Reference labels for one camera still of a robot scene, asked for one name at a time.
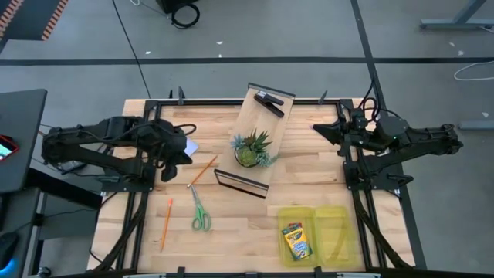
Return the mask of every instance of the crayola box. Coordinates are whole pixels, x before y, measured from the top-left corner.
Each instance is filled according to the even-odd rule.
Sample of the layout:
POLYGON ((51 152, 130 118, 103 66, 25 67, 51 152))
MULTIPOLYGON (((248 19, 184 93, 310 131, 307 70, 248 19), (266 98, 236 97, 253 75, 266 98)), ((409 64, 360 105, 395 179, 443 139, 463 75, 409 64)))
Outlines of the crayola box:
POLYGON ((294 260, 303 259, 312 255, 313 251, 307 242, 306 234, 299 223, 290 225, 282 231, 294 260))

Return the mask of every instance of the small plant pot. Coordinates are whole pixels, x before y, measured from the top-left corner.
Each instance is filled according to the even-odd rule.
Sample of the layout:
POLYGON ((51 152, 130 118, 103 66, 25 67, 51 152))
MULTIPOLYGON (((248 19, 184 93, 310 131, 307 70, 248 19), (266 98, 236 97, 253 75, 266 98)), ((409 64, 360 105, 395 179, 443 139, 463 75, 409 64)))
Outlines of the small plant pot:
POLYGON ((252 167, 255 167, 257 166, 258 162, 256 162, 255 164, 252 164, 252 165, 249 165, 249 166, 245 166, 244 164, 242 164, 239 160, 239 154, 238 154, 239 150, 238 148, 235 149, 234 151, 234 154, 235 154, 235 159, 237 160, 237 162, 240 164, 240 166, 242 167, 245 167, 245 168, 252 168, 252 167))

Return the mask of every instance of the white cable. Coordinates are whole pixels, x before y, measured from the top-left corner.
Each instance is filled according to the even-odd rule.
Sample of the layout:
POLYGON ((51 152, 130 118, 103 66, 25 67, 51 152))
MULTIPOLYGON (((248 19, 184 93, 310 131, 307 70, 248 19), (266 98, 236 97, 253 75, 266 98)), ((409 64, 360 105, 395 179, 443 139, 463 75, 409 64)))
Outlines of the white cable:
POLYGON ((487 29, 486 27, 480 27, 480 29, 484 29, 484 30, 486 30, 487 32, 491 32, 492 34, 494 34, 494 30, 487 29))
MULTIPOLYGON (((486 30, 487 32, 491 32, 494 34, 494 31, 491 30, 491 29, 487 29, 486 27, 479 27, 480 29, 482 30, 486 30)), ((490 62, 482 62, 482 63, 473 63, 472 65, 468 65, 466 67, 463 67, 461 69, 459 69, 454 75, 453 77, 455 78, 455 80, 457 81, 486 81, 486 80, 494 80, 494 76, 493 77, 485 77, 485 78, 459 78, 458 77, 458 73, 466 70, 466 69, 469 69, 471 67, 474 67, 474 66, 480 66, 480 65, 487 65, 487 64, 491 64, 491 63, 494 63, 494 61, 490 61, 490 62)))

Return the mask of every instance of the white paper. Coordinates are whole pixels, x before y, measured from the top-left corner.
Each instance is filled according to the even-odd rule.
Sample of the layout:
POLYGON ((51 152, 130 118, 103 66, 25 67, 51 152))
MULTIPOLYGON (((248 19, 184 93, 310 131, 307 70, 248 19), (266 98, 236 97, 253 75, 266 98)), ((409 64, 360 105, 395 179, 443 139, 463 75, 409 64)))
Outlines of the white paper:
POLYGON ((188 157, 192 156, 193 153, 195 153, 196 150, 199 149, 199 146, 197 143, 192 141, 187 137, 187 147, 185 147, 185 154, 188 155, 188 157))

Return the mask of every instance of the scissor handle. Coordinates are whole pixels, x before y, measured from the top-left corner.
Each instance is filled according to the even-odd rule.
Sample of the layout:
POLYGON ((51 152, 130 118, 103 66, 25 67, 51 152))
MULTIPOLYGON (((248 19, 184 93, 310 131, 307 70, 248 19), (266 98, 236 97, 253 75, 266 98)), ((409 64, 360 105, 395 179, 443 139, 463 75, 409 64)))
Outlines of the scissor handle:
POLYGON ((209 231, 210 228, 211 216, 209 216, 209 213, 205 212, 201 206, 198 206, 195 218, 192 221, 192 229, 195 231, 198 231, 200 229, 209 231))
POLYGON ((201 228, 202 228, 202 221, 198 217, 194 218, 194 221, 192 221, 192 229, 198 231, 201 228))
POLYGON ((211 228, 211 216, 209 216, 209 213, 203 212, 203 214, 202 214, 202 229, 207 232, 207 231, 209 231, 210 228, 211 228))

